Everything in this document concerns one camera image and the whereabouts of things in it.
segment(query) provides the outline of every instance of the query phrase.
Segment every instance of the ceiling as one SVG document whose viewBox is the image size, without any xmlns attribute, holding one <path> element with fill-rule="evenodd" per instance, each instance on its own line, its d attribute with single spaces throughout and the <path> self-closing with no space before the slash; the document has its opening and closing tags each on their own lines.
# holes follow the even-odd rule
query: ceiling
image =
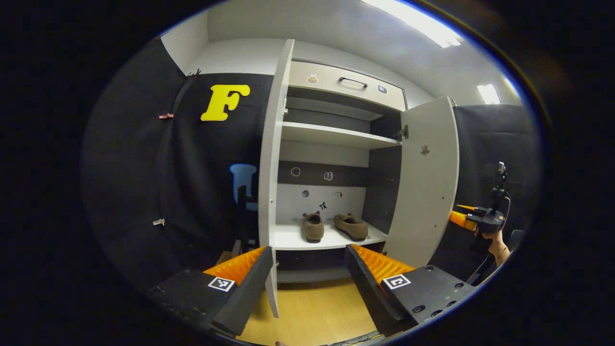
<svg viewBox="0 0 615 346">
<path fill-rule="evenodd" d="M 468 40 L 441 48 L 401 20 L 359 0 L 228 0 L 209 10 L 209 42 L 279 38 L 358 55 L 410 80 L 434 98 L 482 104 L 493 84 L 502 103 L 520 104 L 492 59 Z"/>
</svg>

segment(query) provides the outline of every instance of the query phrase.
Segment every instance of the black curtain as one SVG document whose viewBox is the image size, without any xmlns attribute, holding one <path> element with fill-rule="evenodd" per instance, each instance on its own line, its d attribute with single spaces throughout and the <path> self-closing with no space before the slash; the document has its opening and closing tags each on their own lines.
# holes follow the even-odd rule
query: black curtain
<svg viewBox="0 0 615 346">
<path fill-rule="evenodd" d="M 258 167 L 272 79 L 186 77 L 157 38 L 108 84 L 84 135 L 82 194 L 103 251 L 137 289 L 186 267 L 215 265 L 238 238 L 229 167 Z M 251 93 L 226 121 L 203 122 L 214 84 L 248 84 Z M 159 119 L 170 112 L 173 118 Z M 159 219 L 165 224 L 153 225 Z"/>
<path fill-rule="evenodd" d="M 542 139 L 533 116 L 522 106 L 454 107 L 459 134 L 459 182 L 455 204 L 491 207 L 491 189 L 499 180 L 498 162 L 507 168 L 512 197 L 504 241 L 512 230 L 527 230 L 537 205 L 542 179 Z M 508 207 L 504 201 L 502 213 Z M 466 280 L 488 252 L 469 248 L 475 238 L 449 222 L 430 264 Z"/>
</svg>

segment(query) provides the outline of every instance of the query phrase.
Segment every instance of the brown slipper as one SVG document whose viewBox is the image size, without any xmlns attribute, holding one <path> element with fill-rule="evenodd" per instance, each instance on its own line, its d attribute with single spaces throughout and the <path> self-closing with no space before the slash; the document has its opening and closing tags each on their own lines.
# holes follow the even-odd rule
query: brown slipper
<svg viewBox="0 0 615 346">
<path fill-rule="evenodd" d="M 320 217 L 320 212 L 317 211 L 314 214 L 303 213 L 303 217 L 301 231 L 306 236 L 308 242 L 318 243 L 325 234 L 325 225 Z"/>
<path fill-rule="evenodd" d="M 344 232 L 353 241 L 363 241 L 367 238 L 367 223 L 357 221 L 351 213 L 335 215 L 333 223 L 335 228 Z"/>
</svg>

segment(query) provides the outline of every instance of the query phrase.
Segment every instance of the drawer handle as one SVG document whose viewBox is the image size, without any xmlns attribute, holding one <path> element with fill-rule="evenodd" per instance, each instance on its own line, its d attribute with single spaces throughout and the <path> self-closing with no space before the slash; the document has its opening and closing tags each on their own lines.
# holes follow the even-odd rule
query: drawer handle
<svg viewBox="0 0 615 346">
<path fill-rule="evenodd" d="M 353 81 L 353 82 L 361 83 L 361 84 L 363 84 L 363 87 L 367 87 L 367 84 L 365 84 L 364 82 L 359 82 L 357 80 L 346 78 L 346 77 L 339 77 L 339 81 L 340 82 L 343 81 L 344 79 L 347 80 L 347 81 Z"/>
</svg>

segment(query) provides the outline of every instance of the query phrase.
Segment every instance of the yellow letter f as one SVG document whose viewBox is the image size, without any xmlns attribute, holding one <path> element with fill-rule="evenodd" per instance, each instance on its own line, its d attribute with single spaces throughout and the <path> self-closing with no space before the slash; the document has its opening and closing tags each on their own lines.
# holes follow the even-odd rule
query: yellow letter f
<svg viewBox="0 0 615 346">
<path fill-rule="evenodd" d="M 242 86 L 227 86 L 227 85 L 215 85 L 212 86 L 212 98 L 209 100 L 209 106 L 207 111 L 201 114 L 200 119 L 203 121 L 224 121 L 229 117 L 224 112 L 224 106 L 229 107 L 229 111 L 237 108 L 239 104 L 239 94 L 241 96 L 250 95 L 250 87 L 247 85 Z"/>
</svg>

